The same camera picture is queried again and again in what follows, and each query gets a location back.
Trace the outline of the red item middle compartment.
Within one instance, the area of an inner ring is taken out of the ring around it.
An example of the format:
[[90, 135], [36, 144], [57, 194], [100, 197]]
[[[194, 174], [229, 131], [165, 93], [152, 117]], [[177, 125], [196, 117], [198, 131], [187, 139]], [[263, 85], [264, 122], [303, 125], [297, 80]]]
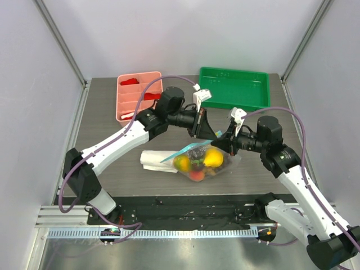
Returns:
[[161, 96], [161, 93], [148, 93], [146, 92], [144, 95], [144, 100], [158, 100]]

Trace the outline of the clear zip top bag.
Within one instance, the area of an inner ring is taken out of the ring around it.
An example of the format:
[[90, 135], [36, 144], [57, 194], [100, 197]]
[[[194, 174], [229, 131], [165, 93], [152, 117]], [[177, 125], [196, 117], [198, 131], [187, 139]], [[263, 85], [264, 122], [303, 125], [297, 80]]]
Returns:
[[[215, 148], [215, 149], [218, 149], [218, 150], [220, 150], [222, 152], [222, 154], [223, 154], [223, 164], [221, 166], [219, 166], [219, 167], [223, 169], [223, 172], [221, 172], [220, 174], [222, 174], [224, 172], [227, 172], [227, 171], [230, 171], [230, 170], [234, 169], [235, 167], [237, 167], [239, 165], [239, 163], [241, 161], [241, 156], [239, 156], [239, 155], [235, 155], [235, 156], [230, 155], [230, 154], [222, 151], [221, 149], [212, 146], [210, 143], [211, 143], [211, 140], [204, 140], [204, 141], [201, 141], [201, 142], [191, 143], [191, 144], [187, 145], [186, 147], [180, 149], [179, 151], [176, 151], [176, 153], [173, 154], [172, 156], [164, 159], [163, 162], [166, 161], [166, 160], [169, 160], [169, 159], [174, 159], [178, 155], [186, 155], [186, 156], [188, 156], [187, 151], [189, 149], [193, 148], [193, 147], [205, 146], [205, 147], [207, 147], [207, 149]], [[191, 171], [202, 171], [203, 167], [205, 167], [205, 165], [203, 164], [203, 160], [191, 160], [191, 165], [192, 165], [191, 170], [188, 173], [180, 172], [181, 174], [183, 174], [184, 176], [186, 176], [189, 179], [190, 179], [189, 173]]]

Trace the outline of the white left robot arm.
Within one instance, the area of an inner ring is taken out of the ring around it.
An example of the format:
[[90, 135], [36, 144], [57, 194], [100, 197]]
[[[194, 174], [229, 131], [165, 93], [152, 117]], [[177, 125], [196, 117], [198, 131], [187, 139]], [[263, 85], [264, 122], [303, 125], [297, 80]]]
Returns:
[[154, 106], [136, 110], [132, 120], [112, 136], [83, 151], [69, 150], [65, 156], [63, 184], [69, 185], [81, 203], [96, 208], [105, 223], [116, 223], [120, 217], [119, 207], [101, 186], [98, 176], [133, 148], [166, 132], [170, 125], [187, 129], [193, 138], [216, 139], [208, 123], [207, 110], [201, 106], [209, 98], [208, 89], [196, 90], [192, 109], [187, 110], [183, 106], [184, 92], [168, 87]]

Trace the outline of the brown fake nuts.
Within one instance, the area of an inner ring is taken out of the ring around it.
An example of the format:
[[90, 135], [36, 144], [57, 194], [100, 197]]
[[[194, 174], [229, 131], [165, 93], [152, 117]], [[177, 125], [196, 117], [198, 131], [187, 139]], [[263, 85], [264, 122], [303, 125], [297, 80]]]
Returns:
[[203, 167], [202, 172], [203, 172], [205, 178], [206, 177], [214, 177], [214, 176], [220, 174], [221, 172], [223, 172], [223, 169], [220, 167], [205, 166], [205, 167]]

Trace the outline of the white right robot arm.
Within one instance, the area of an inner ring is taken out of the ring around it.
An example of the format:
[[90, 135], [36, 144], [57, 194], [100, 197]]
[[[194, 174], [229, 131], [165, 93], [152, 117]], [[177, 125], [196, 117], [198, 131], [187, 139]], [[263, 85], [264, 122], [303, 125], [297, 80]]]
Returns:
[[278, 119], [261, 116], [255, 132], [243, 132], [242, 122], [239, 116], [230, 116], [227, 131], [212, 145], [231, 155], [239, 150], [259, 153], [263, 166], [290, 191], [305, 214], [297, 214], [268, 193], [255, 201], [256, 219], [272, 220], [287, 229], [319, 269], [331, 269], [359, 254], [359, 227], [342, 218], [313, 184], [300, 157], [283, 143]]

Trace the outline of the red white item lower compartment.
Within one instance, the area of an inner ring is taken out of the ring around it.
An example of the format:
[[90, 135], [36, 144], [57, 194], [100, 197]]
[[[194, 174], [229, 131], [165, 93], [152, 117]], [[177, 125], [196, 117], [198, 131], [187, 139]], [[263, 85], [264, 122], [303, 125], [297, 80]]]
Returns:
[[120, 120], [121, 121], [129, 120], [129, 119], [131, 119], [133, 117], [133, 115], [134, 115], [134, 112], [130, 112], [130, 113], [127, 113], [127, 114], [122, 114], [120, 116]]

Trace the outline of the purple fake grape bunch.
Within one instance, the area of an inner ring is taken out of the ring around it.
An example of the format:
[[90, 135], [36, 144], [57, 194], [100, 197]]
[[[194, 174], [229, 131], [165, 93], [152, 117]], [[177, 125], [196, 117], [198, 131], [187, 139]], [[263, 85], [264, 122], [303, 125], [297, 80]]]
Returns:
[[207, 151], [207, 147], [193, 147], [187, 151], [187, 155], [190, 160], [203, 160], [205, 157], [205, 153]]

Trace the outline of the orange green fake mango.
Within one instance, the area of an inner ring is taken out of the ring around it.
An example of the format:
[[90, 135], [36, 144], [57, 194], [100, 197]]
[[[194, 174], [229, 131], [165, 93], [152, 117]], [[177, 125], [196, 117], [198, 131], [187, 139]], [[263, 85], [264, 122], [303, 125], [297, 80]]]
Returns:
[[191, 170], [191, 160], [186, 155], [178, 155], [173, 159], [173, 166], [182, 173], [188, 173]]

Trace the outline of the red item top compartment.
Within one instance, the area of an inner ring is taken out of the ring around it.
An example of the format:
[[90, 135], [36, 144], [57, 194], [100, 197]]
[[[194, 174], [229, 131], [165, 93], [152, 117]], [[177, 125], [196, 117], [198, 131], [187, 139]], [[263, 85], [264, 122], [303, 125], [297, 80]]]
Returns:
[[134, 84], [139, 84], [140, 82], [138, 81], [138, 79], [136, 78], [130, 78], [124, 81], [120, 82], [121, 86], [128, 86], [128, 85], [134, 85]]

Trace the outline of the pink divided organizer box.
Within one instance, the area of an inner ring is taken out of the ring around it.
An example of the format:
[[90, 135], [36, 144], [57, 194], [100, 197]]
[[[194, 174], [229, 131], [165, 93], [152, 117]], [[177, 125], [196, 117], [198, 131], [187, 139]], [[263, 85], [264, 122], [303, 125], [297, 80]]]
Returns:
[[[117, 78], [117, 90], [116, 90], [116, 112], [115, 119], [120, 123], [122, 127], [126, 126], [131, 119], [121, 121], [120, 116], [134, 112], [137, 102], [140, 99], [142, 91], [147, 85], [154, 79], [161, 77], [162, 74], [159, 71], [150, 71], [145, 73], [133, 73], [123, 74]], [[121, 81], [136, 78], [139, 84], [134, 85], [120, 85]], [[163, 85], [162, 81], [155, 82], [146, 92], [148, 93], [162, 93]], [[144, 110], [154, 104], [155, 100], [142, 100], [138, 111]]]

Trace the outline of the white folded towel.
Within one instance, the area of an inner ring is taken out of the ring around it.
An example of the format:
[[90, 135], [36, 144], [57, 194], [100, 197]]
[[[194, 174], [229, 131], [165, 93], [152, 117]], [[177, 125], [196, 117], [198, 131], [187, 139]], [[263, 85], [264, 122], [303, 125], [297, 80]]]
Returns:
[[140, 163], [143, 169], [158, 171], [158, 172], [169, 172], [177, 173], [178, 170], [173, 166], [173, 159], [169, 159], [163, 162], [164, 159], [175, 154], [175, 151], [152, 151], [144, 150], [141, 153]]

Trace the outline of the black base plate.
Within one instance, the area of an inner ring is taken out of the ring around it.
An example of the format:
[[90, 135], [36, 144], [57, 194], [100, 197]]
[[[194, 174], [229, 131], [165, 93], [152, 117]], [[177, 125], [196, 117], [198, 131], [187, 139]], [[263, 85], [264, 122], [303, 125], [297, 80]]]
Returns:
[[130, 225], [141, 222], [142, 230], [225, 231], [247, 230], [251, 224], [269, 223], [266, 199], [293, 203], [290, 194], [191, 195], [115, 197], [119, 212], [110, 220]]

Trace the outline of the red orange fake peach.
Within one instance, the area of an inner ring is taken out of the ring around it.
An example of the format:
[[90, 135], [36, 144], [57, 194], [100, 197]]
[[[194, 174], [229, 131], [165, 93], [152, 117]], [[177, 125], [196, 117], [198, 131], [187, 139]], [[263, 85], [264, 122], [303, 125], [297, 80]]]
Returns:
[[201, 182], [204, 180], [205, 174], [203, 171], [191, 171], [189, 177], [192, 181]]

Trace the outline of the yellow fake pear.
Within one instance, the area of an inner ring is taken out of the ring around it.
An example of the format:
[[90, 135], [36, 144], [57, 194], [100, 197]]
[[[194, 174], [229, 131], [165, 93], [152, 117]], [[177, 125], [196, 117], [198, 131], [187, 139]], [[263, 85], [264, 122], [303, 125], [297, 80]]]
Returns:
[[205, 151], [203, 164], [206, 167], [219, 167], [223, 164], [223, 154], [217, 148], [209, 148]]

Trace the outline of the green plastic tray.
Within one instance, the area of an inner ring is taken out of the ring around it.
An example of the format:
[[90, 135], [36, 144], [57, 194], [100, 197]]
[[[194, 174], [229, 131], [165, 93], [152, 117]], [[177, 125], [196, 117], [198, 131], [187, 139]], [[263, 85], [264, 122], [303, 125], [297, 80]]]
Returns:
[[204, 107], [257, 111], [271, 106], [269, 76], [267, 73], [202, 67], [199, 85], [211, 92]]

